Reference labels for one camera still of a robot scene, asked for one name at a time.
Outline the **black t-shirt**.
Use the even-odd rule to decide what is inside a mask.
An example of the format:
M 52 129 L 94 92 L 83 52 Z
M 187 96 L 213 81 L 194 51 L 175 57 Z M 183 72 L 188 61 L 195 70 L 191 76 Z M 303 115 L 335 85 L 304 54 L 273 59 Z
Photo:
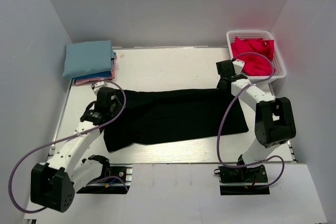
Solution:
M 232 95 L 218 89 L 186 89 L 163 92 L 119 91 L 126 99 L 122 114 L 105 127 L 108 152 L 132 144 L 153 145 L 216 136 Z M 248 132 L 236 101 L 222 128 L 222 135 Z

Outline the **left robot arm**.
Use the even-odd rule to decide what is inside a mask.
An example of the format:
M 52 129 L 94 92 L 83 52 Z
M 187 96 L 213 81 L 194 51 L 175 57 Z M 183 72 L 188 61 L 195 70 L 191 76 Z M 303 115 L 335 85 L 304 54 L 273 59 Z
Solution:
M 116 96 L 116 89 L 101 87 L 97 99 L 90 103 L 75 130 L 75 137 L 44 164 L 31 171 L 30 200 L 43 207 L 65 212 L 76 192 L 91 182 L 110 178 L 109 159 L 101 155 L 83 158 L 90 145 L 125 108 L 125 100 Z

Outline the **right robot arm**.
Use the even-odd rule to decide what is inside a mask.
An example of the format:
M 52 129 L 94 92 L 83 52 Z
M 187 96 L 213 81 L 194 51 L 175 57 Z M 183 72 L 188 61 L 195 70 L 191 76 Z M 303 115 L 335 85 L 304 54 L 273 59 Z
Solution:
M 247 182 L 256 175 L 255 167 L 276 158 L 269 156 L 280 145 L 296 136 L 296 126 L 291 102 L 288 98 L 277 98 L 270 95 L 241 74 L 244 63 L 239 60 L 225 60 L 216 63 L 220 76 L 217 87 L 233 96 L 227 107 L 217 133 L 217 157 L 219 162 L 227 168 L 237 169 L 238 177 Z M 221 159 L 219 144 L 222 128 L 228 113 L 236 102 L 241 99 L 255 112 L 255 140 L 248 150 L 241 155 L 240 165 L 230 165 Z

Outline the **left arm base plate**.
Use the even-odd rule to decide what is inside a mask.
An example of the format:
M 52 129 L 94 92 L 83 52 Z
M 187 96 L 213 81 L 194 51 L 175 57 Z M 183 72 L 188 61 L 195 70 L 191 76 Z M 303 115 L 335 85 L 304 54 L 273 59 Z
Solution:
M 96 180 L 104 178 L 98 183 L 92 183 L 80 189 L 78 194 L 95 195 L 125 195 L 130 189 L 132 181 L 131 164 L 110 165 L 107 173 Z

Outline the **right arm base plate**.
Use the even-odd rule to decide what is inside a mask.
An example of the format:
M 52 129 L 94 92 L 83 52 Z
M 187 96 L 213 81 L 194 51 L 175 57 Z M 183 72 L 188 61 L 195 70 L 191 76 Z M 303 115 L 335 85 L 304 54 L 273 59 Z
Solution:
M 214 169 L 219 177 L 221 196 L 269 195 L 268 177 L 264 165 L 254 168 Z

